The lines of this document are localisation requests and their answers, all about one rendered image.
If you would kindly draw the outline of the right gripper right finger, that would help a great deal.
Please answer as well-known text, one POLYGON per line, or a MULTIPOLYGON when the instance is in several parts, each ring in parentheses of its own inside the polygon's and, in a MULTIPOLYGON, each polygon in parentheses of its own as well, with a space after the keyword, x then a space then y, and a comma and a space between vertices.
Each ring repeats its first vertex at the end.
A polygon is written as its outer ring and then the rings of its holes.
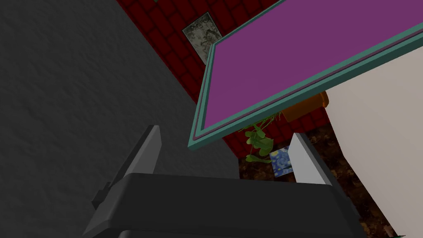
POLYGON ((297 183, 332 185, 318 162, 316 153, 304 133, 294 133, 288 148, 290 163, 297 183))

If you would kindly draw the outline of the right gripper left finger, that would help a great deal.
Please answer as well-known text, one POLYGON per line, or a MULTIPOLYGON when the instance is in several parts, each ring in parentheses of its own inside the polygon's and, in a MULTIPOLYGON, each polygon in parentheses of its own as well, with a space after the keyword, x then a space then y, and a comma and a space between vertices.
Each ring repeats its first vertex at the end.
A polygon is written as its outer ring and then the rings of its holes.
POLYGON ((158 125, 148 125, 134 149, 118 170, 112 185, 131 173, 152 174, 162 146, 158 125))

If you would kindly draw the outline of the green leafy plant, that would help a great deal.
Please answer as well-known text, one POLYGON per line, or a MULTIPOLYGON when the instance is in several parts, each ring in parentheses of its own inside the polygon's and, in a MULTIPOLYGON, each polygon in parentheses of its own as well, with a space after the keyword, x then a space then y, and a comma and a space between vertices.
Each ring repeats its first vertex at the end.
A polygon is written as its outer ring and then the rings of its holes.
POLYGON ((262 119, 261 121, 258 121, 254 124, 246 126, 238 131, 238 132, 245 131, 245 136, 247 137, 246 143, 251 146, 250 153, 245 158, 247 162, 261 162, 265 164, 271 163, 272 161, 271 159, 265 160, 265 159, 259 158, 253 155, 252 151, 253 149, 258 149, 259 155, 261 157, 265 157, 269 155, 269 153, 271 152, 273 148, 274 142, 273 142, 273 139, 270 139, 269 137, 266 136, 264 129, 276 119, 280 120, 281 115, 282 115, 282 112, 278 112, 274 115, 271 115, 269 117, 262 119))

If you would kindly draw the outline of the orange plant pot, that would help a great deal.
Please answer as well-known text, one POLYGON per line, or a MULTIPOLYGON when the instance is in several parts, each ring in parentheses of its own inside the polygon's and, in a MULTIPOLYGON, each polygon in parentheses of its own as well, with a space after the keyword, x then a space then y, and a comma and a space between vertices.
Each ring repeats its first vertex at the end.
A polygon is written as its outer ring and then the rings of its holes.
POLYGON ((287 122, 294 121, 320 107, 327 107, 329 99, 326 91, 323 91, 311 98, 303 100, 293 106, 282 110, 282 114, 287 122))

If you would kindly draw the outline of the purple door leaf teal edge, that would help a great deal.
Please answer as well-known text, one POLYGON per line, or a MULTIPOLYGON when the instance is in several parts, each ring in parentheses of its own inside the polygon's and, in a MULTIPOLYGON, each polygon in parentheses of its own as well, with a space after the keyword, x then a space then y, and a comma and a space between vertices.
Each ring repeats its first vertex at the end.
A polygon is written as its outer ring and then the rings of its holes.
POLYGON ((320 92, 335 126, 423 116, 423 0, 280 0, 210 47, 192 150, 320 92))

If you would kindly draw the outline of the blue starry wall picture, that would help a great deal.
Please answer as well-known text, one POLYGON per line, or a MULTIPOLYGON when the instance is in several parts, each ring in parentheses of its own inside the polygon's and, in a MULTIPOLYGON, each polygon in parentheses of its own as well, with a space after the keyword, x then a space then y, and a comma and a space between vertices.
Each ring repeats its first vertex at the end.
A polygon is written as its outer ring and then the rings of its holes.
POLYGON ((286 146, 269 154, 275 177, 280 177, 293 172, 288 149, 289 146, 286 146))

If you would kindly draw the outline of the grey mottled wall picture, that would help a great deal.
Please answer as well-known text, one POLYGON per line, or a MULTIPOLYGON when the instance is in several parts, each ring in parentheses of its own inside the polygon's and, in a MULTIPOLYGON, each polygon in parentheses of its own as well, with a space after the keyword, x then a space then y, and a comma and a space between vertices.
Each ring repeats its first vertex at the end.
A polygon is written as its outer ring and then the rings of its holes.
POLYGON ((204 64, 207 63, 210 46, 222 38, 208 12, 184 28, 183 33, 204 64))

